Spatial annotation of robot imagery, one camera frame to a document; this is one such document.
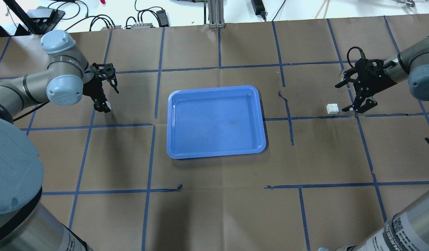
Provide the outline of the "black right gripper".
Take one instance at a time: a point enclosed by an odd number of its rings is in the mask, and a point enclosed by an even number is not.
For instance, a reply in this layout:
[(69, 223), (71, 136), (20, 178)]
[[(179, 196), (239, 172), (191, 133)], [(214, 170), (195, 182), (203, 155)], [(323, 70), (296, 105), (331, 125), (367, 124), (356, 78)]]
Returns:
[(348, 83), (352, 83), (355, 92), (355, 101), (350, 106), (342, 108), (341, 111), (366, 113), (376, 107), (378, 103), (375, 100), (367, 98), (397, 84), (385, 71), (388, 67), (392, 66), (396, 66), (396, 62), (392, 60), (359, 59), (355, 63), (355, 66), (345, 70), (341, 82), (334, 87), (341, 88)]

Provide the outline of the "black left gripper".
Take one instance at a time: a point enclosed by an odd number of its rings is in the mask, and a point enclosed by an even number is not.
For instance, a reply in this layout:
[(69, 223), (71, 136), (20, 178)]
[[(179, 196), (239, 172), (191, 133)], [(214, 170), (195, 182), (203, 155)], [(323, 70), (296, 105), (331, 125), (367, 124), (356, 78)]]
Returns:
[(115, 72), (116, 70), (112, 63), (93, 63), (85, 71), (83, 77), (83, 95), (93, 99), (93, 107), (97, 112), (109, 113), (112, 111), (105, 104), (108, 100), (103, 90), (103, 81), (107, 81), (115, 92), (120, 94)]

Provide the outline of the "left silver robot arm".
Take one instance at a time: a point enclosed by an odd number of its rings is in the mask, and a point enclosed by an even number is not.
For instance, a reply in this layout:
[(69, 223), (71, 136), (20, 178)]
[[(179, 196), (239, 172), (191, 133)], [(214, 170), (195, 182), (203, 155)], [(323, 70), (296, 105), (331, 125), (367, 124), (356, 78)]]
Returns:
[(43, 164), (14, 122), (26, 108), (71, 106), (82, 96), (92, 99), (96, 111), (109, 113), (102, 82), (117, 89), (115, 68), (90, 64), (63, 30), (46, 33), (40, 44), (49, 57), (46, 70), (0, 82), (0, 251), (90, 251), (41, 203)]

